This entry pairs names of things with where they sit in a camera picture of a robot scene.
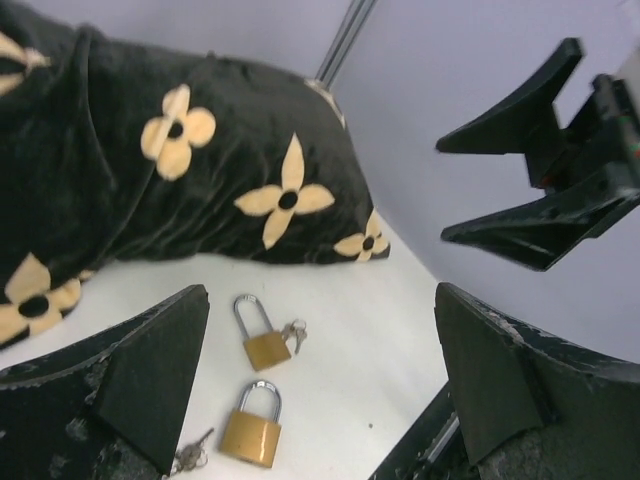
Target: brass padlock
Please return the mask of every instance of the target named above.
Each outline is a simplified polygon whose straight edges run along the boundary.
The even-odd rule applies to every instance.
[[[251,302],[257,307],[267,327],[267,333],[249,338],[249,332],[247,332],[247,327],[242,320],[242,315],[240,315],[239,307],[242,302]],[[267,312],[255,295],[240,295],[236,298],[233,302],[233,312],[244,338],[244,349],[254,371],[265,370],[291,358],[291,352],[282,337],[282,332],[273,330]]]
[[[276,399],[271,420],[244,411],[249,394],[256,388],[266,388]],[[281,409],[282,398],[274,384],[258,380],[248,385],[242,392],[238,408],[231,413],[219,446],[220,452],[254,465],[271,468],[282,428],[278,424]]]

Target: white table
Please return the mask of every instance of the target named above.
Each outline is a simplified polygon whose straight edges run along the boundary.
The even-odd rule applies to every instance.
[[[433,317],[436,280],[389,227],[384,232],[391,257],[366,265],[268,267],[205,255],[112,265],[85,284],[83,300],[62,325],[0,353],[0,369],[202,283],[211,311],[180,445],[211,426],[216,432],[207,466],[175,478],[366,480],[447,380]],[[241,293],[255,294],[276,328],[295,318],[307,322],[298,357],[253,373],[231,308]],[[257,312],[249,320],[257,333]],[[283,397],[272,470],[215,449],[242,388],[257,378],[272,381]],[[268,393],[256,391],[249,407],[268,414]]]

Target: metal strip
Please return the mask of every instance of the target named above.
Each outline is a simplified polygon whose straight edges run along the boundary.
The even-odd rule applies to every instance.
[[[316,78],[330,87],[378,0],[352,0]]]

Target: padlock body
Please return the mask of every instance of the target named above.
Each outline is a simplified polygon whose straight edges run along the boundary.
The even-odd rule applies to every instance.
[[[273,466],[281,426],[251,413],[234,410],[219,450],[239,460],[266,468]]]
[[[269,332],[244,342],[253,370],[259,372],[291,358],[291,352],[280,332]]]

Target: black fabric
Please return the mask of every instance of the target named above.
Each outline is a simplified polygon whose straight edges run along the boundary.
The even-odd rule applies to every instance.
[[[8,0],[0,58],[0,348],[59,321],[78,279],[113,260],[389,255],[318,82],[111,40]],[[34,321],[20,312],[46,308],[21,307],[36,295],[50,305]]]

